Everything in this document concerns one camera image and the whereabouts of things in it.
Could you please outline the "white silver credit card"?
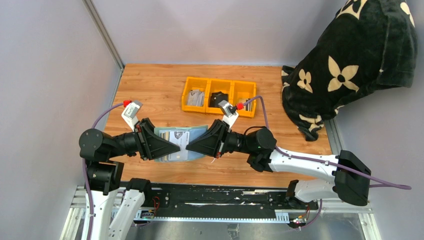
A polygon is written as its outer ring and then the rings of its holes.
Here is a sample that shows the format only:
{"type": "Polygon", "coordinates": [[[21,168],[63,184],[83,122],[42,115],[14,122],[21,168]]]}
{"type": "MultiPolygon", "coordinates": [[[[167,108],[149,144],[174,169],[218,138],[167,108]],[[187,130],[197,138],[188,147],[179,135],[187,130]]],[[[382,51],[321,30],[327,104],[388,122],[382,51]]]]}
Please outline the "white silver credit card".
{"type": "Polygon", "coordinates": [[[168,161],[187,161],[189,151],[186,146],[189,143],[190,132],[174,130],[169,132],[169,141],[180,147],[180,151],[168,155],[168,161]]]}

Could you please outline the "mint green leather card holder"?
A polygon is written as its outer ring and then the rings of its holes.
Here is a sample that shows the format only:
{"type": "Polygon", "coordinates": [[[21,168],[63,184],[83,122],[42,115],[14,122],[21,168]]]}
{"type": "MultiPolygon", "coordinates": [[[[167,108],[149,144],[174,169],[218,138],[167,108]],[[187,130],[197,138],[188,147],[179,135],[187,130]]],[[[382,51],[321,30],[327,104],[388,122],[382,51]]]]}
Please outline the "mint green leather card holder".
{"type": "Polygon", "coordinates": [[[208,130],[207,125],[193,127],[155,127],[154,133],[180,147],[180,151],[155,159],[155,162],[187,162],[205,157],[204,154],[187,150],[189,143],[203,135],[208,130]]]}

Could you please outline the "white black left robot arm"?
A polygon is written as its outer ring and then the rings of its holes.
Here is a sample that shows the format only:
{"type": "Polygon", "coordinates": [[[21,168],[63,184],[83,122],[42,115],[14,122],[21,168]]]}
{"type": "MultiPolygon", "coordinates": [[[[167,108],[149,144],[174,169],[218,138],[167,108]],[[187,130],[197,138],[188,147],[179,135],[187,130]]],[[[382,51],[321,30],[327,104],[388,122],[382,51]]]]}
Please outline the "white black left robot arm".
{"type": "Polygon", "coordinates": [[[112,216],[124,168],[124,163],[112,158],[140,155],[143,160],[154,160],[180,151],[178,145],[155,135],[154,128],[150,119],[144,118],[135,124],[133,132],[110,136],[90,128],[80,136],[86,187],[83,240],[124,240],[140,207],[153,203],[154,210],[159,208],[160,198],[153,195],[151,182],[132,178],[118,212],[112,216]]]}

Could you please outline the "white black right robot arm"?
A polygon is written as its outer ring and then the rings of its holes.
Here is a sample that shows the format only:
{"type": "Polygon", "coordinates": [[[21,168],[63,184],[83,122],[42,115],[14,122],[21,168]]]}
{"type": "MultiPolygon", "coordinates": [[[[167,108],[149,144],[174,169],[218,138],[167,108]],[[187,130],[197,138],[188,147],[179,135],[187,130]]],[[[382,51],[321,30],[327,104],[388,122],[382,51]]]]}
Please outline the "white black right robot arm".
{"type": "Polygon", "coordinates": [[[315,155],[289,151],[277,147],[276,143],[265,126],[238,133],[217,119],[186,149],[216,159],[225,153],[243,153],[248,155],[247,163],[257,172],[290,172],[314,177],[289,183],[285,201],[292,209],[313,200],[334,198],[354,206],[368,204],[371,170],[351,151],[315,155]]]}

